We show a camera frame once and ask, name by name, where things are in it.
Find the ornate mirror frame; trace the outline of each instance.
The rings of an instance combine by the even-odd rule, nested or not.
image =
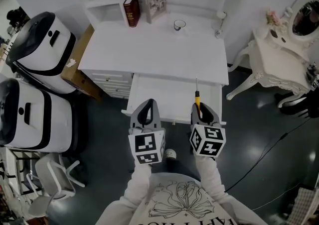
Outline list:
[[[294,20],[299,12],[299,10],[308,2],[313,0],[296,0],[292,7],[287,7],[284,16],[282,17],[282,22],[287,26],[286,31],[289,38],[296,43],[303,46],[304,49],[310,47],[314,42],[319,39],[319,27],[311,34],[307,36],[298,36],[293,33]]]

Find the screwdriver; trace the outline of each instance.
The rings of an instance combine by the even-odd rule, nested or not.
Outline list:
[[[200,112],[200,96],[198,90],[198,78],[196,77],[196,92],[195,92],[195,104],[198,107],[198,111]]]

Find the white chair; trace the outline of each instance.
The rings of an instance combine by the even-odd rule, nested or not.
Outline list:
[[[55,153],[47,154],[37,161],[35,164],[35,170],[37,176],[27,174],[27,180],[29,181],[33,191],[37,194],[37,198],[30,206],[29,214],[33,217],[43,217],[46,215],[47,208],[51,201],[62,200],[75,195],[75,189],[71,181],[81,187],[85,187],[83,183],[75,180],[70,176],[70,172],[80,162],[75,161],[70,167],[65,168],[62,156]],[[31,179],[37,178],[41,182],[44,194],[39,195],[36,191]]]

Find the desk drawer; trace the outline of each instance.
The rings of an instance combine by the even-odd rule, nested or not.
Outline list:
[[[221,121],[221,85],[198,85],[201,101],[210,106]],[[161,120],[190,123],[191,107],[195,102],[196,84],[179,80],[153,78],[134,74],[130,97],[126,110],[122,113],[131,116],[134,110],[147,99],[156,100]]]
[[[132,85],[132,74],[115,71],[83,70],[104,92],[114,98],[128,99]]]
[[[85,70],[84,74],[86,74],[93,82],[126,85],[131,85],[132,83],[132,74],[126,72]]]

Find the red book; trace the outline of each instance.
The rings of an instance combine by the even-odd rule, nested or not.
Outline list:
[[[139,0],[125,0],[123,6],[129,26],[136,27],[141,16]]]

